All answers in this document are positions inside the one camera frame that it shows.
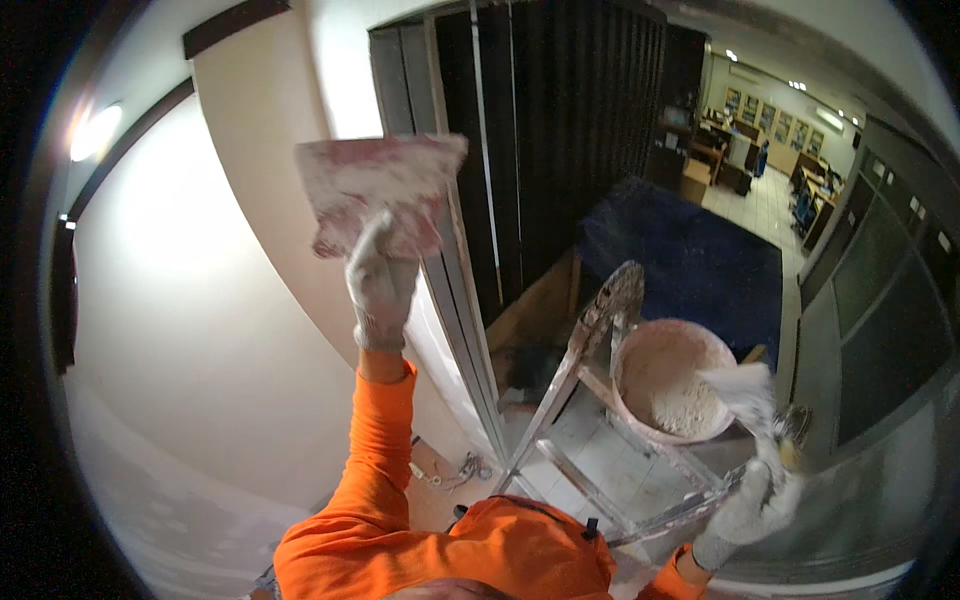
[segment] plaster bucket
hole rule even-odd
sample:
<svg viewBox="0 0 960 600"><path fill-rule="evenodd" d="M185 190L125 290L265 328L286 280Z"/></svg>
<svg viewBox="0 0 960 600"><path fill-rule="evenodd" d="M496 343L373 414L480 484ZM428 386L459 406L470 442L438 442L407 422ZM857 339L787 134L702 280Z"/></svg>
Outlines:
<svg viewBox="0 0 960 600"><path fill-rule="evenodd" d="M679 319L649 321L634 329L617 353L616 411L654 442L710 440L730 426L733 413L696 371L735 367L733 353L709 329Z"/></svg>

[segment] white work glove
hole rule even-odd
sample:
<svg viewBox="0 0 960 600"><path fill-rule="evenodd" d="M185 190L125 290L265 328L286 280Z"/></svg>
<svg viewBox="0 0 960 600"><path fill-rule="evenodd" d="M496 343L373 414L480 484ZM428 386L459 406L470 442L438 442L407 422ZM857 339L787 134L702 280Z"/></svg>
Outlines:
<svg viewBox="0 0 960 600"><path fill-rule="evenodd" d="M752 459L737 490L716 512L707 530L693 541L693 561L702 569L720 568L740 546L763 540L793 520L803 483L799 475L787 473L775 488L770 468Z"/></svg>
<svg viewBox="0 0 960 600"><path fill-rule="evenodd" d="M388 258L381 249L394 235L394 215L384 210L368 223L347 261L347 289L357 326L353 339L367 350L400 353L403 326L417 286L418 260Z"/></svg>

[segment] cabinet door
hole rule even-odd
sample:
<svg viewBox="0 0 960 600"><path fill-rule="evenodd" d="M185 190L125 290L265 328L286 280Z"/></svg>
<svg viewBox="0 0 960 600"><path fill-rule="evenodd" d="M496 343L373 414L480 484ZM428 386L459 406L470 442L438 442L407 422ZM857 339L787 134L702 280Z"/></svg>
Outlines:
<svg viewBox="0 0 960 600"><path fill-rule="evenodd" d="M810 126L797 119L793 126L793 135L790 137L790 150L796 150L797 152L803 150L808 137L810 137Z"/></svg>
<svg viewBox="0 0 960 600"><path fill-rule="evenodd" d="M810 134L810 143L806 146L806 153L811 156L819 156L820 149L824 145L824 133L813 130Z"/></svg>
<svg viewBox="0 0 960 600"><path fill-rule="evenodd" d="M733 89L732 87L727 88L727 103L726 107L730 109L730 114L736 114L740 108L740 99L742 94Z"/></svg>
<svg viewBox="0 0 960 600"><path fill-rule="evenodd" d="M770 130L774 128L774 119L777 117L777 107L764 104L760 111L760 119L756 123L756 128L770 135Z"/></svg>
<svg viewBox="0 0 960 600"><path fill-rule="evenodd" d="M780 111L777 116L777 128L774 129L774 139L781 144L786 144L790 136L790 127L793 125L793 115Z"/></svg>
<svg viewBox="0 0 960 600"><path fill-rule="evenodd" d="M756 112L758 108L760 108L758 98L748 95L747 101L743 103L743 113L740 115L740 120L748 125L753 125L756 122Z"/></svg>

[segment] person in blue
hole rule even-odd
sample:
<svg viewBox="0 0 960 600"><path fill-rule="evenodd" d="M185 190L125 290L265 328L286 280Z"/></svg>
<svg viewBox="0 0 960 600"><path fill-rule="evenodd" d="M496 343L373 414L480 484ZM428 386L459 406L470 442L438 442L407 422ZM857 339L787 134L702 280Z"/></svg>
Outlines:
<svg viewBox="0 0 960 600"><path fill-rule="evenodd" d="M770 140L764 140L760 146L760 151L756 153L756 166L754 167L754 177L760 178L763 170L767 168L767 150L770 148Z"/></svg>

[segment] orange long-sleeve shirt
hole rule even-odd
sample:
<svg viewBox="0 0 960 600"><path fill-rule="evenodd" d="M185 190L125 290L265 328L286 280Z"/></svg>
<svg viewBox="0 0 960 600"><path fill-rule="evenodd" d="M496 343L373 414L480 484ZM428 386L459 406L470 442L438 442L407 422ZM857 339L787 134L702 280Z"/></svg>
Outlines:
<svg viewBox="0 0 960 600"><path fill-rule="evenodd" d="M391 385L357 376L350 454L325 509L294 525L274 554L284 598L380 598L443 577L473 579L521 600L607 599L616 569L602 536L531 500L477 502L449 534L411 531L403 490L410 481L410 423L417 372ZM693 600L676 558L638 599Z"/></svg>

